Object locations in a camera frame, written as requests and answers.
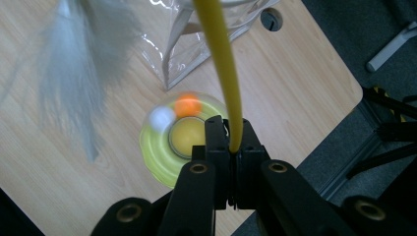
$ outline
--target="yellow cable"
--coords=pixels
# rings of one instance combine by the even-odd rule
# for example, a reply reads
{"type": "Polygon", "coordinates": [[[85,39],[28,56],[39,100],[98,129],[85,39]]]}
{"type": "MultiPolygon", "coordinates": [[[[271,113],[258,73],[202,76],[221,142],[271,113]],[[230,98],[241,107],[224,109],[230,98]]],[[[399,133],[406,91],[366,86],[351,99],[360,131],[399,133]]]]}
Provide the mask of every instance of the yellow cable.
{"type": "Polygon", "coordinates": [[[218,0],[194,0],[194,7],[206,35],[208,48],[220,80],[229,115],[229,151],[236,153],[242,142],[243,121],[240,91],[233,55],[218,0]]]}

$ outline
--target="transparent pouch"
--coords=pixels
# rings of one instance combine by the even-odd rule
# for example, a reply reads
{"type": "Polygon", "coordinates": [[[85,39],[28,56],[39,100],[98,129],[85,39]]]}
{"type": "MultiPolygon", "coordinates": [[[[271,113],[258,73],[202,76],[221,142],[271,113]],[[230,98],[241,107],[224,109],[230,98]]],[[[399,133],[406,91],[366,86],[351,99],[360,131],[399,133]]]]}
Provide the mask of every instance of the transparent pouch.
{"type": "MultiPolygon", "coordinates": [[[[265,8],[279,0],[220,0],[233,40],[247,31],[265,8]]],[[[209,58],[205,36],[192,0],[147,0],[138,9],[140,49],[146,61],[171,89],[209,58]]]]}

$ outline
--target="wooden table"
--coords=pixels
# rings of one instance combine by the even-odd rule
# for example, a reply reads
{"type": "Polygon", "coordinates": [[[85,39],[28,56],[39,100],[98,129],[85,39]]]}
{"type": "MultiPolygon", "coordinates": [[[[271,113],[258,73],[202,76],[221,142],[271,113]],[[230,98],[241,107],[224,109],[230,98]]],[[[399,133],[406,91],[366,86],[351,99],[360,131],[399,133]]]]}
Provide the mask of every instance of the wooden table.
{"type": "MultiPolygon", "coordinates": [[[[53,4],[0,3],[1,87],[53,4]]],[[[358,104],[362,91],[301,0],[281,0],[274,8],[283,17],[282,29],[270,32],[257,20],[233,50],[244,117],[272,158],[297,166],[358,104]]],[[[148,172],[138,146],[147,112],[183,90],[222,100],[211,60],[165,92],[135,53],[126,83],[108,100],[99,131],[104,146],[94,163],[59,131],[38,128],[30,73],[18,77],[1,104],[1,188],[46,235],[88,235],[114,203],[128,197],[153,202],[167,193],[148,172]]],[[[250,213],[219,212],[217,235],[230,235],[250,213]]]]}

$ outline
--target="ball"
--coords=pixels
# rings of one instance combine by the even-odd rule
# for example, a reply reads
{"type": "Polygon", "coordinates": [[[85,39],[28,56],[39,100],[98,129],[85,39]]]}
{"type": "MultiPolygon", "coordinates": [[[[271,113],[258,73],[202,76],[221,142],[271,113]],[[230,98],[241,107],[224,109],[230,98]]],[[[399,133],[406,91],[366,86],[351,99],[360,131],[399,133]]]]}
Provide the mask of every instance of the ball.
{"type": "Polygon", "coordinates": [[[191,158],[193,146],[206,144],[205,122],[197,117],[185,117],[171,128],[169,142],[178,155],[191,158]]]}
{"type": "Polygon", "coordinates": [[[163,133],[175,121],[175,112],[166,106],[157,106],[149,115],[150,126],[163,133]]]}
{"type": "Polygon", "coordinates": [[[198,116],[202,111],[202,103],[195,94],[185,93],[175,100],[174,111],[178,118],[198,116]]]}

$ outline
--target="yellow stick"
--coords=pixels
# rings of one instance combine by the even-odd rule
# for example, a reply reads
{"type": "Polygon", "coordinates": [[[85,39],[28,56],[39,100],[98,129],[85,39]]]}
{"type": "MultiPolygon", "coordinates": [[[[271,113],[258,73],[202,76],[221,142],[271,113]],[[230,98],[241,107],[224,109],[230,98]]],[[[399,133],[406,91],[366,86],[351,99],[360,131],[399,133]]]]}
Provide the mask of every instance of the yellow stick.
{"type": "Polygon", "coordinates": [[[206,35],[229,115],[229,150],[236,153],[242,142],[242,106],[237,73],[218,0],[194,0],[194,7],[206,35]]]}

